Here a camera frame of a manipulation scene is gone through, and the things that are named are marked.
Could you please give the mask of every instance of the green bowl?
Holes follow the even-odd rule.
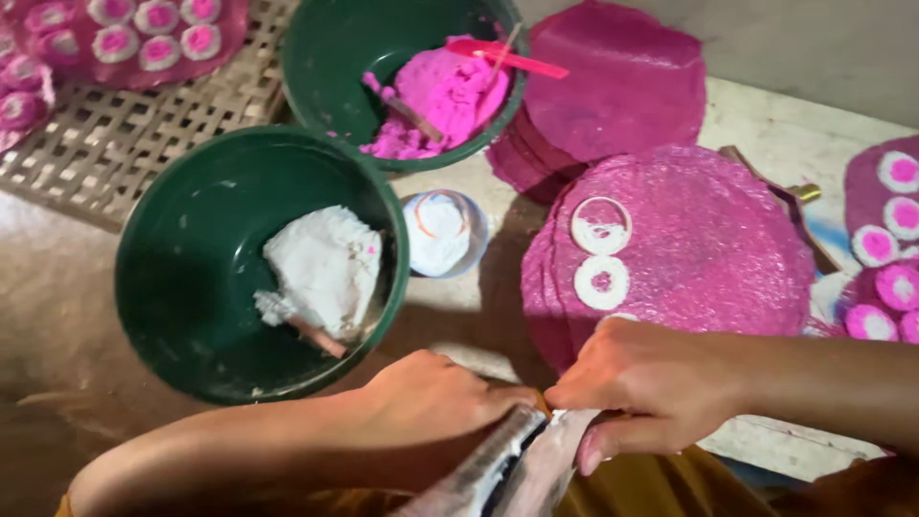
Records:
[[[290,108],[303,127],[357,151],[386,119],[386,107],[360,82],[367,71],[384,84],[417,53],[443,47],[447,36],[495,40],[494,24],[510,34],[520,21],[512,0],[303,0],[284,36],[281,59]],[[514,41],[529,55],[527,32]],[[400,172],[446,167],[482,149],[520,107],[526,74],[515,70],[505,104],[484,131],[443,155],[421,160],[371,157],[376,168]]]
[[[264,325],[252,298],[278,288],[266,241],[336,204],[384,232],[379,324],[342,361],[289,326]],[[121,237],[115,301],[131,344],[160,378],[207,402],[246,404],[307,396],[354,368],[395,318],[408,276],[402,208],[382,174],[303,129],[259,127],[196,147],[153,183]]]

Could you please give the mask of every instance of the metal tool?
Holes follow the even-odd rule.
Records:
[[[452,474],[390,517],[551,516],[574,474],[578,444],[598,409],[514,408]]]

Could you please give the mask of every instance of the table surface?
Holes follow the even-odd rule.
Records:
[[[847,251],[845,166],[865,148],[916,130],[720,79],[709,78],[706,86],[700,145],[736,145],[776,183],[810,182],[823,189],[822,198],[805,213],[813,233],[844,270],[821,279],[814,289],[812,305],[819,315],[838,286],[860,269]],[[519,292],[520,259],[541,228],[546,208],[495,178],[481,153],[439,170],[393,176],[392,185],[400,197],[431,189],[469,195],[487,214],[492,241],[480,266],[465,275],[409,281],[405,307],[380,354],[398,357],[427,347],[492,377],[550,385],[553,374],[528,341]],[[883,454],[868,443],[754,416],[732,419],[700,445],[805,480]]]

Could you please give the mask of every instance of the hand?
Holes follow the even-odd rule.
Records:
[[[388,366],[356,395],[373,445],[439,442],[478,431],[515,404],[534,406],[527,387],[491,387],[445,355],[419,350]]]
[[[584,435],[578,465],[589,476],[620,453],[676,453],[744,412],[746,361],[727,334],[690,334],[610,318],[600,323],[558,384],[556,408],[619,409]]]

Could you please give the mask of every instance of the white powder residue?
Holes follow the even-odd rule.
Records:
[[[913,299],[913,296],[915,296],[916,290],[909,279],[898,276],[897,280],[893,281],[893,293],[904,302],[909,302]]]
[[[415,216],[416,206],[420,223]],[[420,206],[409,203],[403,212],[413,270],[429,277],[440,276],[453,269],[469,251],[469,225],[450,197],[435,194]]]
[[[380,274],[382,238],[341,206],[304,215],[262,250],[278,275],[277,293],[254,294],[262,320],[279,325],[293,309],[334,339],[360,333]]]
[[[865,333],[868,334],[868,339],[886,341],[891,338],[893,329],[884,316],[869,314],[865,316]]]

